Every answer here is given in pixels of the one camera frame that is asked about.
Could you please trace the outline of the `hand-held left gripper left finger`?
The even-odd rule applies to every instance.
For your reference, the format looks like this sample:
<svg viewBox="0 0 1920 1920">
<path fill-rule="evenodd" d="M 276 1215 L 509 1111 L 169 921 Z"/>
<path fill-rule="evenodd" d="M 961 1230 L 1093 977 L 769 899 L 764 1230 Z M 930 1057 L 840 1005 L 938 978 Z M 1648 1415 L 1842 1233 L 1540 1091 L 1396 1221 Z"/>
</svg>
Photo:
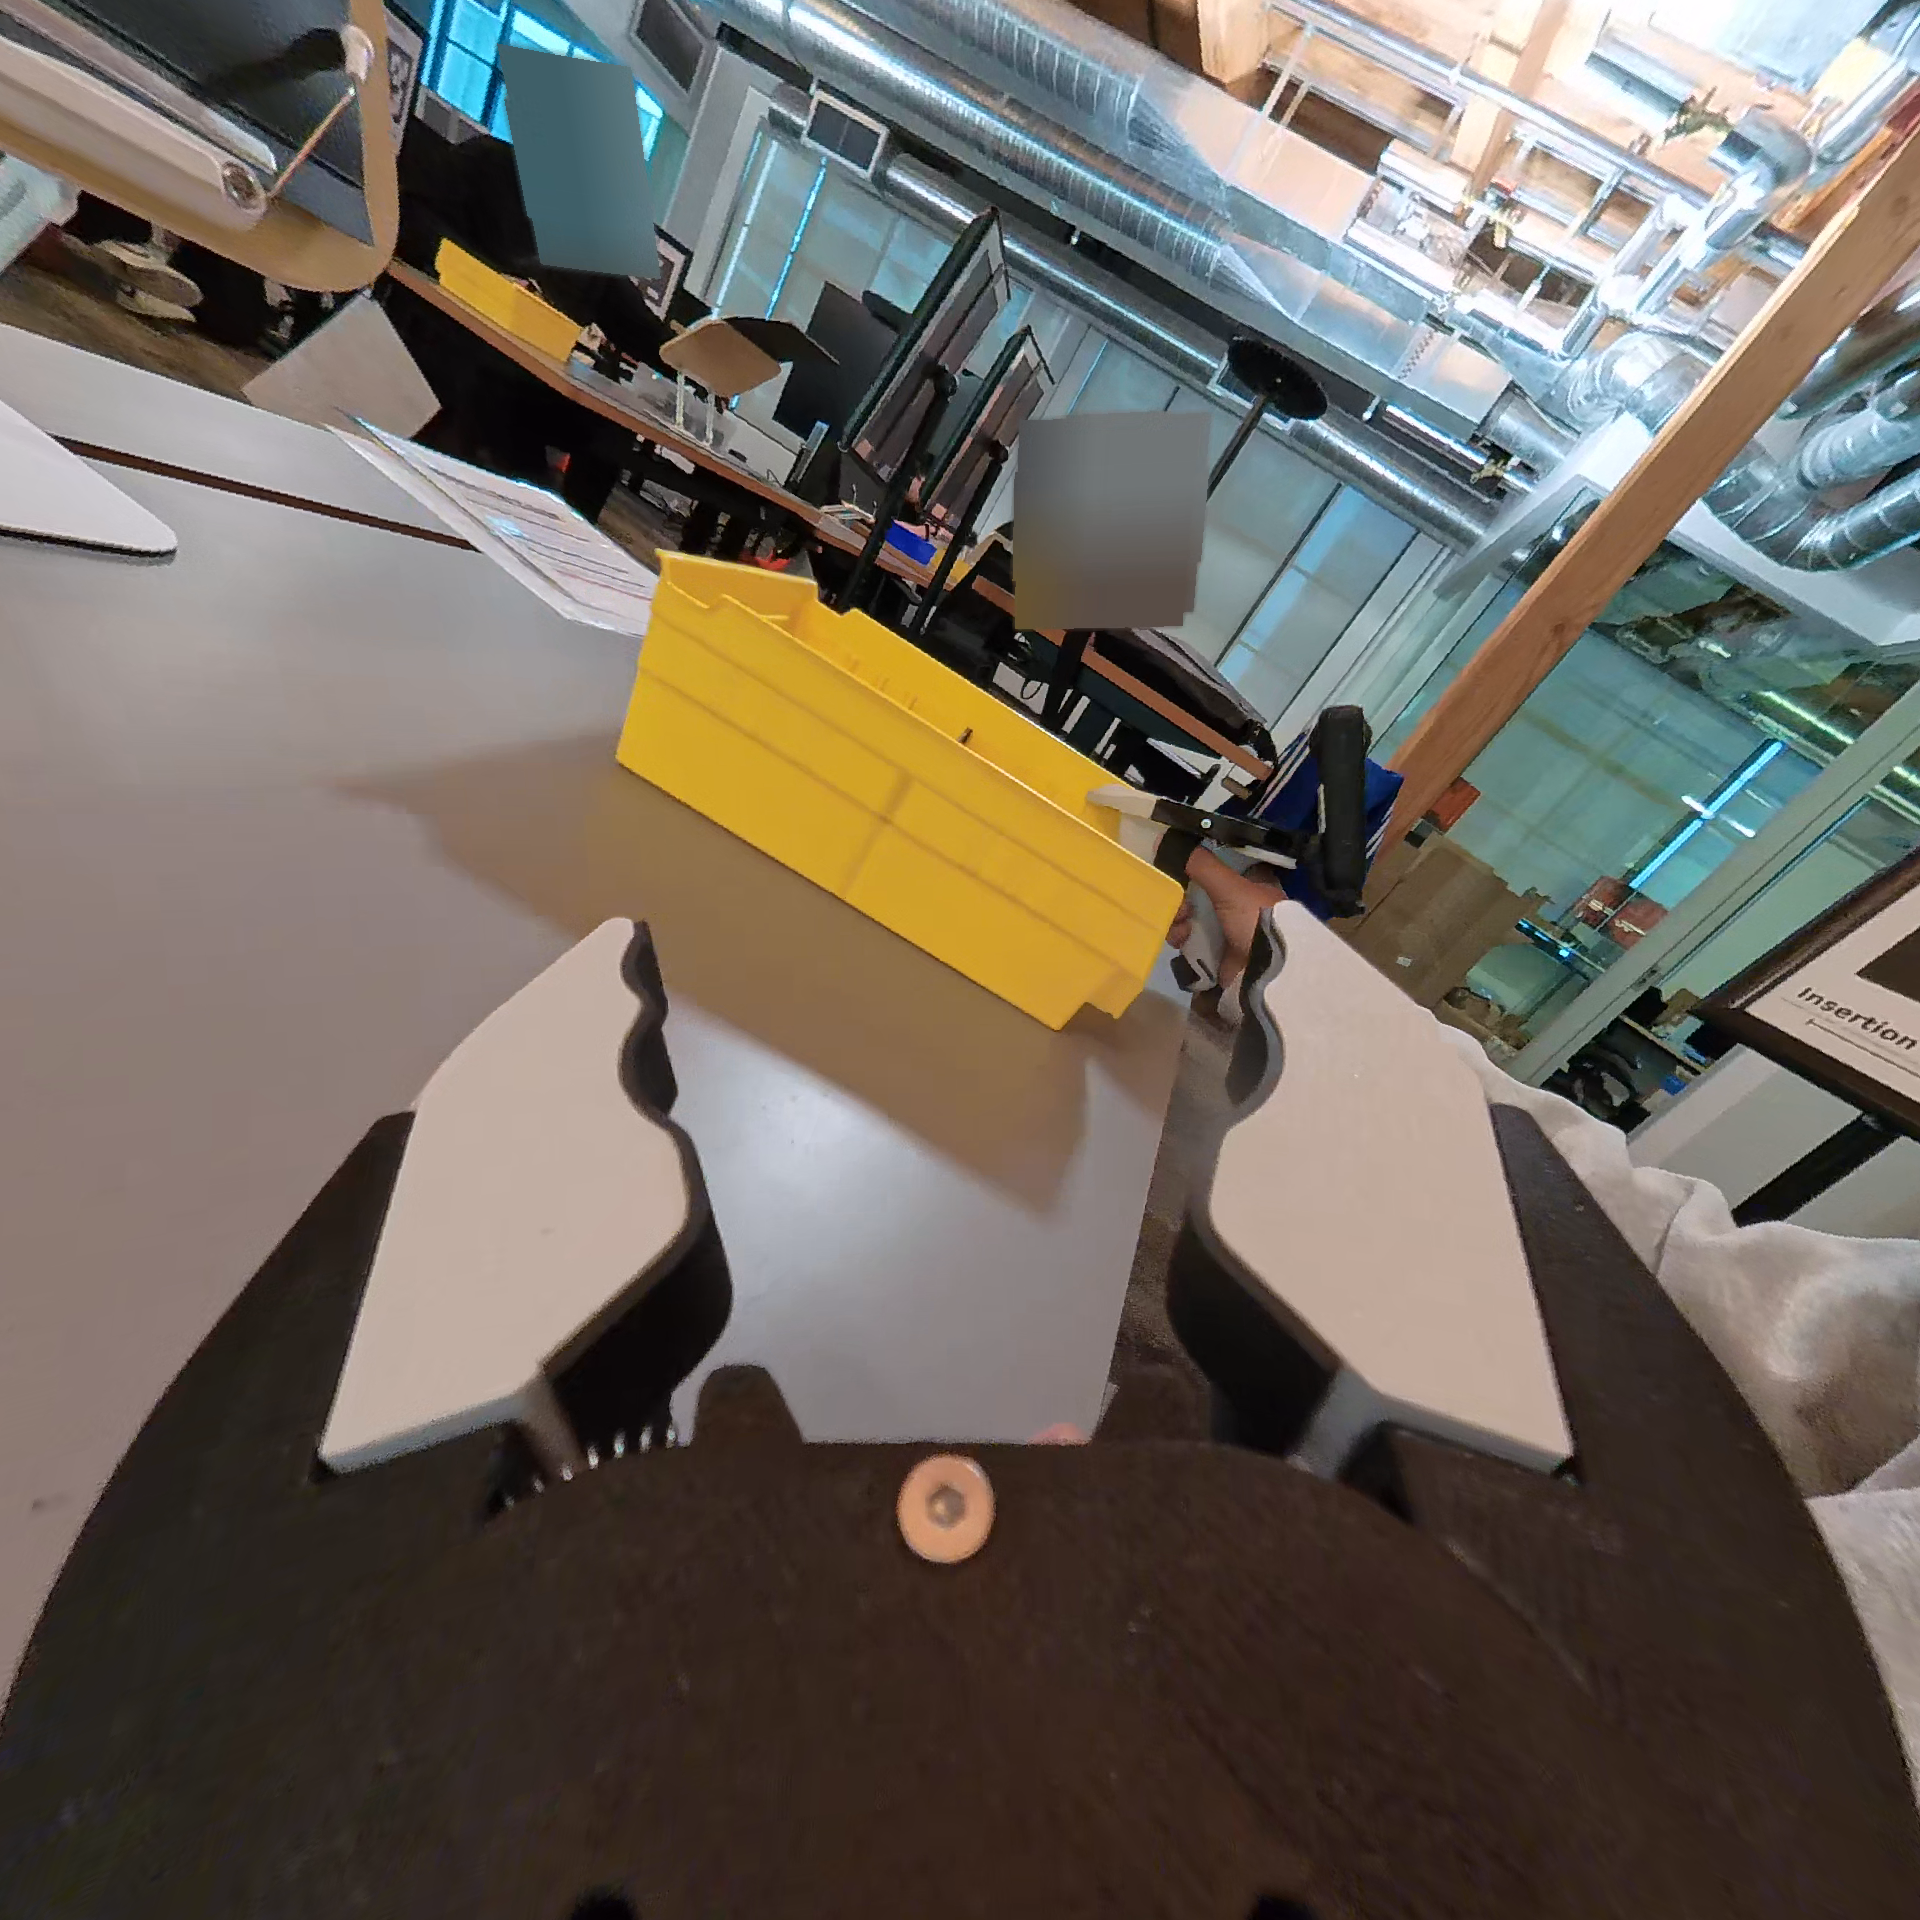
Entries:
<svg viewBox="0 0 1920 1920">
<path fill-rule="evenodd" d="M 423 1085 L 320 1462 L 361 1473 L 511 1428 L 541 1478 L 641 1450 L 730 1313 L 673 1116 L 654 934 L 609 918 Z"/>
</svg>

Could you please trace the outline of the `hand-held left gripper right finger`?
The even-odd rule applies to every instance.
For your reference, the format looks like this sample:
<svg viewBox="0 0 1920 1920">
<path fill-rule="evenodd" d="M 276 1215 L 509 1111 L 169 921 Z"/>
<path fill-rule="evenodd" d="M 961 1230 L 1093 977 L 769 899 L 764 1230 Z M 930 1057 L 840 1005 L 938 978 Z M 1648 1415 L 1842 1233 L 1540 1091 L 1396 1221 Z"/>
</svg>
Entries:
<svg viewBox="0 0 1920 1920">
<path fill-rule="evenodd" d="M 1295 903 L 1262 915 L 1238 985 L 1232 1116 L 1167 1268 L 1216 1431 L 1320 1478 L 1383 1428 L 1565 1467 L 1477 1069 Z"/>
</svg>

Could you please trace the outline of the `person's right hand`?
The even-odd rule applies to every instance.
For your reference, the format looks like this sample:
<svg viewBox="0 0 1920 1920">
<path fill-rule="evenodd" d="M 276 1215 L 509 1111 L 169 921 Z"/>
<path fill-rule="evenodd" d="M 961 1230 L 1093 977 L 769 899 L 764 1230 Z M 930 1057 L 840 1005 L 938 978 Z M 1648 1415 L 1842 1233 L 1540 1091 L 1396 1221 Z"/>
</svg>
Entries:
<svg viewBox="0 0 1920 1920">
<path fill-rule="evenodd" d="M 1199 846 L 1185 858 L 1183 913 L 1167 941 L 1198 974 L 1198 991 L 1213 999 L 1222 1025 L 1241 1020 L 1241 977 L 1248 966 L 1262 915 L 1287 899 L 1285 889 Z"/>
</svg>

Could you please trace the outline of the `blue striped cloth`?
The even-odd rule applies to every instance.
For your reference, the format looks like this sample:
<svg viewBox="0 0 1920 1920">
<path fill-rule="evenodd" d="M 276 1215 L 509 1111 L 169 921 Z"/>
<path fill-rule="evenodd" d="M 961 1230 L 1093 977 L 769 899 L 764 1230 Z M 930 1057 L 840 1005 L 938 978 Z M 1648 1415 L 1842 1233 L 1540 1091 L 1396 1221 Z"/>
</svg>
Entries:
<svg viewBox="0 0 1920 1920">
<path fill-rule="evenodd" d="M 1232 799 L 1226 812 L 1285 841 L 1282 853 L 1246 849 L 1248 873 L 1273 879 L 1320 921 L 1344 921 L 1359 913 L 1400 789 L 1400 773 L 1374 758 L 1325 774 L 1301 735 L 1282 755 L 1278 773 L 1249 799 Z"/>
</svg>

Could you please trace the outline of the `cardboard box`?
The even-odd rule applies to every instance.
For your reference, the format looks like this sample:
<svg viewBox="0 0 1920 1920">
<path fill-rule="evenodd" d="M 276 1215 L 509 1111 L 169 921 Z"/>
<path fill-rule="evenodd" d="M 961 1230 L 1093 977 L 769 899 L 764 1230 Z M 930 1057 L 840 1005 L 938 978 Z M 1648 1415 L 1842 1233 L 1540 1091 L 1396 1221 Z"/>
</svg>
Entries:
<svg viewBox="0 0 1920 1920">
<path fill-rule="evenodd" d="M 1413 1003 L 1433 1010 L 1545 906 L 1517 893 L 1494 868 L 1444 833 L 1402 841 L 1376 865 L 1364 908 L 1342 934 L 1356 953 Z"/>
</svg>

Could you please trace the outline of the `black computer monitor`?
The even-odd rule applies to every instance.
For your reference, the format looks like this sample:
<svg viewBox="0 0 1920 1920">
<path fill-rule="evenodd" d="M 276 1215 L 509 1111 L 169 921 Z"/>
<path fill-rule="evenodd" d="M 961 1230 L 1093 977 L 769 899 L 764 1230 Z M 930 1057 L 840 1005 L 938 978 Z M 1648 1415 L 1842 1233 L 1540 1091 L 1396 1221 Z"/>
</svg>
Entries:
<svg viewBox="0 0 1920 1920">
<path fill-rule="evenodd" d="M 972 500 L 990 467 L 991 446 L 1009 454 L 1025 420 L 1053 391 L 1049 359 L 1032 331 L 1021 324 L 996 351 L 984 375 L 961 377 L 954 410 L 938 427 L 924 478 L 919 514 L 949 533 Z"/>
<path fill-rule="evenodd" d="M 842 460 L 880 489 L 905 485 L 911 460 L 958 393 L 958 377 L 1007 307 L 1001 214 L 980 211 L 953 239 L 941 267 L 880 359 L 868 388 L 848 413 Z"/>
</svg>

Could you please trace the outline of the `black round floor lamp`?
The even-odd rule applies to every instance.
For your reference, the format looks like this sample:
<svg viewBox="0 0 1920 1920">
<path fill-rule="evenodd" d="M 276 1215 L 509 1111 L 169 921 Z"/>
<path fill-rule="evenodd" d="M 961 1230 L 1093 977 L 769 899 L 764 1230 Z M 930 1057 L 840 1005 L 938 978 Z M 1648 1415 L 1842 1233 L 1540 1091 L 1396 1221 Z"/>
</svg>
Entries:
<svg viewBox="0 0 1920 1920">
<path fill-rule="evenodd" d="M 1207 499 L 1222 487 L 1238 454 L 1269 415 L 1285 423 L 1317 423 L 1328 413 L 1328 393 L 1318 379 L 1282 348 L 1257 334 L 1238 331 L 1230 339 L 1222 371 L 1244 391 L 1246 407 L 1226 446 L 1209 468 Z"/>
</svg>

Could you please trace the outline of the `black framed sign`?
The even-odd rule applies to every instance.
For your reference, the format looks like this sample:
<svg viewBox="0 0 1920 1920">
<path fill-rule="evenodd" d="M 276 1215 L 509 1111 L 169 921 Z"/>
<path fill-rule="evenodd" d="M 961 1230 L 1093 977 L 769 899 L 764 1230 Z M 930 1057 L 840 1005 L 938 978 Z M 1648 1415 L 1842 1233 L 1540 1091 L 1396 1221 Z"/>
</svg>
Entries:
<svg viewBox="0 0 1920 1920">
<path fill-rule="evenodd" d="M 1729 1045 L 1917 1139 L 1917 853 L 1701 1002 Z"/>
</svg>

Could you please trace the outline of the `laminated paper sheet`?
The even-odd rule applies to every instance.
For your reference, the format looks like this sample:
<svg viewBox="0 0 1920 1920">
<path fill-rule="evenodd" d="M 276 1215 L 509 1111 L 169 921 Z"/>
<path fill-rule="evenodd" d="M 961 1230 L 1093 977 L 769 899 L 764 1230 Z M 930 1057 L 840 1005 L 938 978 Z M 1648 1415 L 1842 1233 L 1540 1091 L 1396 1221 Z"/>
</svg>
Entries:
<svg viewBox="0 0 1920 1920">
<path fill-rule="evenodd" d="M 564 619 L 632 641 L 648 630 L 656 572 L 559 497 L 361 419 L 329 433 Z"/>
</svg>

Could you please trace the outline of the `small yellow plastic bin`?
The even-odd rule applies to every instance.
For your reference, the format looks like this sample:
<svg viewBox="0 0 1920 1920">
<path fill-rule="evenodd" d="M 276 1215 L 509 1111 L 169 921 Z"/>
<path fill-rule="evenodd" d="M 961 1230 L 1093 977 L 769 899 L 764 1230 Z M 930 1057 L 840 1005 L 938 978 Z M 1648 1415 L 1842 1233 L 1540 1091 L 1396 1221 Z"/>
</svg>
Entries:
<svg viewBox="0 0 1920 1920">
<path fill-rule="evenodd" d="M 583 324 L 545 302 L 527 283 L 490 270 L 453 239 L 439 239 L 439 289 L 470 314 L 508 331 L 541 356 L 564 363 L 576 351 Z"/>
</svg>

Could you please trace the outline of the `white rounded board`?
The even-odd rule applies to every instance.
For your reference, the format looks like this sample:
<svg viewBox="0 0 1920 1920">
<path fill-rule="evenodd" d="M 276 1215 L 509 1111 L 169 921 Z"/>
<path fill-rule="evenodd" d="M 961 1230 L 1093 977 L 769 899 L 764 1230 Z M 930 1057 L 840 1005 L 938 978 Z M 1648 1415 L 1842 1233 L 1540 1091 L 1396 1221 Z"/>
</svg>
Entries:
<svg viewBox="0 0 1920 1920">
<path fill-rule="evenodd" d="M 2 405 L 2 540 L 169 559 L 175 533 L 79 454 Z"/>
</svg>

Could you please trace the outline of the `grey flat panel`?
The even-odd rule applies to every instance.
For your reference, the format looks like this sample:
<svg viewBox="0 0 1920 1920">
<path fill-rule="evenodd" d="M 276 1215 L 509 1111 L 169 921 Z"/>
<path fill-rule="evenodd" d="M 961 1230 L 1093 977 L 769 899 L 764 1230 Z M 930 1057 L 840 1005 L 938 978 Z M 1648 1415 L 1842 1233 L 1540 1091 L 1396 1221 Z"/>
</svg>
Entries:
<svg viewBox="0 0 1920 1920">
<path fill-rule="evenodd" d="M 281 419 L 414 438 L 440 412 L 425 372 L 370 293 L 354 295 L 263 367 L 242 398 Z"/>
</svg>

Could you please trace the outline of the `wood-edged dark board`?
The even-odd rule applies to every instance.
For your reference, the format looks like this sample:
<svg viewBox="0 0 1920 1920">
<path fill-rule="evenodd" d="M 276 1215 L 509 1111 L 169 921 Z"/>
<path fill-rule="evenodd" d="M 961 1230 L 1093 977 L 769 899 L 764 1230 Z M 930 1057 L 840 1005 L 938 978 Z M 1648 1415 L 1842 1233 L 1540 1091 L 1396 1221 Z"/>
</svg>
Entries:
<svg viewBox="0 0 1920 1920">
<path fill-rule="evenodd" d="M 5 157 L 296 290 L 390 265 L 414 4 L 5 3 Z"/>
</svg>

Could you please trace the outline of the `wooden post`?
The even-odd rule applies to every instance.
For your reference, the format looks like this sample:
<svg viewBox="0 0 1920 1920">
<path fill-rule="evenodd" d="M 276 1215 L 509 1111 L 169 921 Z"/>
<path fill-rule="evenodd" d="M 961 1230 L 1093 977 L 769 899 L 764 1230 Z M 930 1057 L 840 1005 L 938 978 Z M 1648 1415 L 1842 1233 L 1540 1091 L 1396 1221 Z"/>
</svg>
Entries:
<svg viewBox="0 0 1920 1920">
<path fill-rule="evenodd" d="M 1917 133 L 1821 228 L 1752 324 L 1701 377 L 1407 734 L 1393 849 L 1458 780 L 1673 525 L 1724 475 L 1840 331 L 1914 252 Z"/>
</svg>

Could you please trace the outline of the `silver ventilation duct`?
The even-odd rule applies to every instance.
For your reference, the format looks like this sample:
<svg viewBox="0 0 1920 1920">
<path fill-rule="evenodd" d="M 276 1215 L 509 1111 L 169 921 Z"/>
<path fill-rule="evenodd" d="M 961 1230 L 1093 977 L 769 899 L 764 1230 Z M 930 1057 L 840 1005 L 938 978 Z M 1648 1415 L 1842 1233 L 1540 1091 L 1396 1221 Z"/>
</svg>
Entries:
<svg viewBox="0 0 1920 1920">
<path fill-rule="evenodd" d="M 1353 245 L 1374 180 L 1070 4 L 703 4 L 807 79 L 1414 412 L 1434 297 Z"/>
</svg>

